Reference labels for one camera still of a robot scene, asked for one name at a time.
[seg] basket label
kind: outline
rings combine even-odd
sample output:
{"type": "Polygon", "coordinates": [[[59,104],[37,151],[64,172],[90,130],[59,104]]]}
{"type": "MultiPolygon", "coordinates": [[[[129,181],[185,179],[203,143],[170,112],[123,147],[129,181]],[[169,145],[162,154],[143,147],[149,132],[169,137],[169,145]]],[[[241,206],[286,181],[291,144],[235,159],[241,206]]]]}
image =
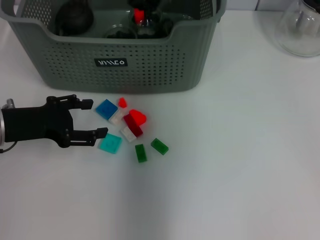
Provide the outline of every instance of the basket label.
{"type": "Polygon", "coordinates": [[[95,58],[95,65],[97,67],[127,67],[128,62],[126,58],[95,58]]]}

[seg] white block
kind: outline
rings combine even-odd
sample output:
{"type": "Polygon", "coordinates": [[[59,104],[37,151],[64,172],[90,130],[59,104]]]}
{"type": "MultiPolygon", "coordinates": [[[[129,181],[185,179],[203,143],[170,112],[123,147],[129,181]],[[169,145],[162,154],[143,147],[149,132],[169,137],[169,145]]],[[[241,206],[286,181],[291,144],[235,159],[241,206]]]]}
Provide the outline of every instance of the white block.
{"type": "Polygon", "coordinates": [[[121,133],[125,136],[129,143],[132,143],[137,137],[132,133],[129,127],[125,127],[121,130],[121,133]]]}
{"type": "Polygon", "coordinates": [[[112,115],[112,117],[110,117],[109,122],[112,123],[113,125],[119,125],[124,116],[125,116],[125,113],[119,109],[112,115]]]}

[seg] glass jar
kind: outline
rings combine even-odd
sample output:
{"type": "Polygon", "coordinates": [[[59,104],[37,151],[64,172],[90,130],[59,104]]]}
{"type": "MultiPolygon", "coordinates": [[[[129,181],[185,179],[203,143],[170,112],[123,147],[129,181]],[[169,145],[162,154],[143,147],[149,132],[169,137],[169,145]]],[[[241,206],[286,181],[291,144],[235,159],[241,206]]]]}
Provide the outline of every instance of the glass jar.
{"type": "Polygon", "coordinates": [[[294,0],[276,27],[275,38],[279,44],[295,55],[320,55],[319,11],[319,0],[294,0]]]}

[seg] lego brick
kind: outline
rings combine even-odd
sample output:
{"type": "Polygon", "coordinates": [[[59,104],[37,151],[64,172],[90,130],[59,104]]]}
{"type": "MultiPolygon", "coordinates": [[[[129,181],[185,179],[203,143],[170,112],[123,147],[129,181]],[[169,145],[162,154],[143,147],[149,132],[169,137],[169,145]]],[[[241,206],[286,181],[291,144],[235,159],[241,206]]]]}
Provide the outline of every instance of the lego brick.
{"type": "Polygon", "coordinates": [[[137,137],[132,133],[132,131],[127,126],[121,130],[121,133],[124,135],[124,137],[128,140],[129,143],[132,143],[134,140],[137,139],[137,137]]]}
{"type": "Polygon", "coordinates": [[[100,149],[111,154],[116,154],[119,150],[121,143],[122,143],[121,137],[108,133],[105,139],[103,139],[100,145],[100,149]]]}
{"type": "Polygon", "coordinates": [[[115,114],[112,115],[112,117],[110,117],[109,122],[113,125],[119,125],[124,116],[125,113],[121,109],[119,109],[115,112],[115,114]]]}
{"type": "Polygon", "coordinates": [[[139,163],[145,163],[145,162],[148,161],[147,155],[146,155],[146,151],[145,151],[145,147],[144,147],[143,144],[136,145],[135,146],[135,152],[136,152],[136,156],[138,158],[138,162],[139,163]]]}
{"type": "Polygon", "coordinates": [[[106,99],[97,108],[96,112],[100,114],[106,120],[109,120],[113,114],[118,110],[118,107],[106,99]]]}
{"type": "Polygon", "coordinates": [[[121,98],[119,99],[119,101],[118,101],[118,106],[119,106],[120,108],[123,108],[123,109],[125,109],[125,108],[128,106],[127,101],[125,100],[124,97],[121,97],[121,98]]]}
{"type": "Polygon", "coordinates": [[[131,132],[138,138],[140,137],[143,132],[141,130],[141,128],[136,124],[134,118],[128,114],[128,115],[125,115],[123,117],[125,123],[127,124],[127,126],[129,127],[129,129],[131,130],[131,132]]]}
{"type": "Polygon", "coordinates": [[[135,123],[138,126],[141,126],[142,124],[145,124],[147,122],[147,116],[144,115],[142,112],[132,109],[129,111],[129,114],[133,117],[135,123]]]}
{"type": "Polygon", "coordinates": [[[158,138],[154,139],[151,142],[151,146],[162,155],[165,155],[169,151],[169,148],[163,142],[161,142],[158,138]]]}

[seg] red cap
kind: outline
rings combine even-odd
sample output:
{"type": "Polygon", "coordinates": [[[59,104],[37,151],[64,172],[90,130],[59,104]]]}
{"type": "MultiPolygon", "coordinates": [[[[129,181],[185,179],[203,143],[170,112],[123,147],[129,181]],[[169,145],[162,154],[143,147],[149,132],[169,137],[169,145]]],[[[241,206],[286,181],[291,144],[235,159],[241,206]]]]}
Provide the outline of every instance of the red cap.
{"type": "Polygon", "coordinates": [[[138,8],[134,9],[134,20],[136,24],[140,24],[145,20],[145,11],[141,11],[138,8]]]}

